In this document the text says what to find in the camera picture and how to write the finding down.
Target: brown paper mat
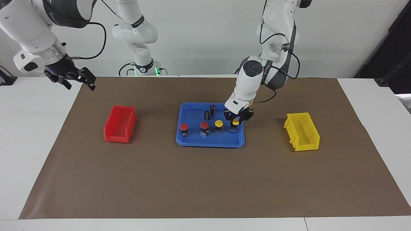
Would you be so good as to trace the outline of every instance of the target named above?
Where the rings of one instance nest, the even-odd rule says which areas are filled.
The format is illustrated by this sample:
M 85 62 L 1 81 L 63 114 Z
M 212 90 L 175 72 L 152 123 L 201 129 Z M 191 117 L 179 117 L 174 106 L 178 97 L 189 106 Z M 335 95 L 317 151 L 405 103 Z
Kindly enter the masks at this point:
M 411 215 L 336 79 L 290 80 L 255 104 L 240 149 L 175 141 L 180 104 L 224 102 L 235 79 L 96 83 L 80 90 L 20 219 Z M 131 144 L 104 142 L 113 105 L 136 107 Z M 298 112 L 311 114 L 319 150 L 293 152 L 283 124 Z

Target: cable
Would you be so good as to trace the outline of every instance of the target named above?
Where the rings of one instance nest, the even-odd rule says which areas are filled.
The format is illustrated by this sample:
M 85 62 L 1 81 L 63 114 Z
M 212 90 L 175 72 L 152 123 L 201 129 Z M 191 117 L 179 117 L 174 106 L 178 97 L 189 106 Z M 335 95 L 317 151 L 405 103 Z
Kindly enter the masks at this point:
M 167 73 L 167 75 L 169 75 L 169 72 L 167 71 L 167 69 L 165 69 L 165 68 L 160 68 L 160 70 L 165 70 L 166 73 Z
M 288 49 L 291 52 L 291 55 L 294 56 L 298 62 L 298 70 L 297 70 L 297 74 L 294 78 L 291 79 L 296 79 L 298 77 L 298 75 L 300 74 L 300 67 L 301 67 L 301 63 L 300 63 L 300 59 L 293 53 L 293 50 Z
M 268 37 L 266 40 L 264 40 L 263 42 L 261 42 L 261 34 L 263 33 L 263 26 L 264 26 L 263 16 L 264 16 L 264 12 L 266 11 L 266 6 L 267 6 L 267 0 L 266 0 L 266 2 L 264 3 L 263 13 L 261 14 L 260 44 L 264 44 L 264 43 L 267 42 L 270 38 L 272 38 L 272 37 L 274 37 L 274 36 L 277 36 L 277 35 L 282 35 L 282 36 L 287 40 L 287 43 L 290 43 L 290 41 L 288 40 L 287 36 L 286 36 L 285 34 L 283 34 L 283 33 L 273 34 L 273 35 L 271 35 L 270 37 Z
M 127 70 L 127 74 L 126 74 L 127 76 L 128 76 L 128 72 L 129 72 L 129 71 L 134 71 L 134 69 L 128 69 L 128 70 Z
M 86 60 L 89 60 L 89 59 L 97 58 L 97 57 L 99 57 L 99 56 L 101 55 L 101 53 L 103 53 L 104 48 L 106 47 L 107 31 L 106 31 L 106 28 L 104 27 L 104 25 L 101 24 L 101 23 L 94 23 L 94 22 L 89 22 L 88 24 L 99 25 L 99 26 L 101 26 L 101 27 L 103 28 L 103 30 L 104 30 L 104 43 L 103 43 L 103 47 L 102 47 L 102 49 L 100 50 L 100 52 L 99 52 L 98 54 L 96 54 L 95 56 L 93 56 L 93 57 L 87 57 L 87 58 L 83 58 L 83 57 L 71 57 L 71 59 L 83 59 L 83 60 L 86 59 Z
M 273 35 L 270 35 L 270 37 L 268 37 L 266 40 L 264 40 L 263 42 L 261 42 L 261 33 L 262 33 L 262 32 L 263 32 L 263 25 L 261 25 L 261 30 L 260 30 L 260 44 L 264 44 L 264 43 L 267 42 L 270 38 L 272 38 L 272 37 L 274 37 L 274 36 L 277 36 L 277 35 L 283 36 L 283 37 L 287 40 L 287 43 L 290 43 L 290 41 L 288 40 L 287 36 L 286 36 L 285 34 L 283 34 L 283 33 L 275 33 L 275 34 L 273 34 Z
M 116 15 L 117 17 L 119 17 L 121 20 L 124 20 L 122 17 L 120 17 L 118 14 L 116 14 L 116 13 L 109 7 L 109 5 L 107 5 L 107 3 L 106 3 L 104 0 L 102 0 L 102 2 L 104 3 L 104 5 L 106 5 L 107 8 L 110 9 L 110 11 L 111 11 L 113 14 L 115 14 L 115 15 Z
M 278 67 L 272 66 L 271 68 L 274 68 L 274 69 L 279 70 L 281 73 L 285 74 L 285 75 L 286 75 L 287 77 L 289 77 L 290 79 L 296 79 L 296 78 L 297 78 L 297 77 L 292 77 L 292 76 L 288 75 L 285 71 L 281 70 L 281 69 L 278 68 Z
M 264 100 L 264 101 L 254 101 L 254 103 L 256 103 L 256 104 L 262 104 L 262 103 L 266 103 L 266 102 L 274 99 L 274 97 L 277 95 L 277 92 L 276 92 L 275 90 L 273 90 L 273 91 L 274 91 L 274 95 L 273 95 L 271 98 L 269 98 L 268 100 Z
M 134 66 L 134 63 L 133 63 L 133 62 L 128 62 L 128 63 L 124 64 L 124 65 L 120 68 L 120 70 L 118 71 L 118 76 L 121 76 L 121 71 L 122 71 L 126 66 L 128 66 L 128 65 Z
M 9 72 L 9 70 L 7 70 L 4 66 L 0 65 L 1 68 L 3 68 L 5 71 L 7 71 L 10 75 L 10 77 L 13 77 L 13 75 L 11 74 L 11 72 Z

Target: black capacitor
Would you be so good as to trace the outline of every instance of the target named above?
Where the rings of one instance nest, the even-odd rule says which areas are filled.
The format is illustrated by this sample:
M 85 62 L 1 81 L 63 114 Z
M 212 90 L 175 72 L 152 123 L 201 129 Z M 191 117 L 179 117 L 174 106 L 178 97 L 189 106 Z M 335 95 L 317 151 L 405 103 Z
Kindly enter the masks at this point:
M 210 119 L 210 112 L 209 111 L 205 111 L 204 112 L 204 120 L 209 120 Z
M 214 115 L 215 114 L 215 105 L 210 106 L 210 114 Z

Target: plastic storage bin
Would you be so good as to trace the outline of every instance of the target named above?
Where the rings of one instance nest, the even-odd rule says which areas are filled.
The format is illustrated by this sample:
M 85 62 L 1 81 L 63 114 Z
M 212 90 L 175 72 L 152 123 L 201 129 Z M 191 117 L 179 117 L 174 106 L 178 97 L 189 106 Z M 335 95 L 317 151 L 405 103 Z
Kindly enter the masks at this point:
M 317 150 L 320 135 L 312 122 L 309 113 L 287 114 L 284 128 L 290 136 L 290 143 L 297 151 Z
M 130 106 L 113 106 L 104 126 L 106 142 L 128 143 L 130 141 L 137 121 L 135 110 L 135 107 Z
M 215 105 L 215 115 L 210 116 L 208 124 L 210 132 L 206 138 L 200 135 L 200 124 L 204 122 L 204 111 L 210 110 L 210 106 Z M 178 117 L 176 141 L 181 146 L 194 147 L 214 147 L 214 148 L 240 148 L 245 144 L 244 124 L 238 126 L 238 132 L 230 132 L 230 122 L 224 117 L 224 104 L 185 102 L 180 107 Z M 216 120 L 223 121 L 223 131 L 221 134 L 214 133 L 214 123 Z M 182 136 L 180 125 L 188 124 L 188 136 Z

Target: yellow button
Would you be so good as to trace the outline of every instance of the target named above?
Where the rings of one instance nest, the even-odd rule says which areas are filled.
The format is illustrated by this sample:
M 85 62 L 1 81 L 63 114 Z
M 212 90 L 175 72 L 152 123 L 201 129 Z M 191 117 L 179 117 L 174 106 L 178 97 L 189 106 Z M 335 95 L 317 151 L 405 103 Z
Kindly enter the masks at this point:
M 215 121 L 214 124 L 215 124 L 216 127 L 222 127 L 223 126 L 223 121 L 217 120 L 217 121 Z
M 233 125 L 239 125 L 239 124 L 240 124 L 240 120 L 237 119 L 237 118 L 235 118 L 235 119 L 233 120 Z

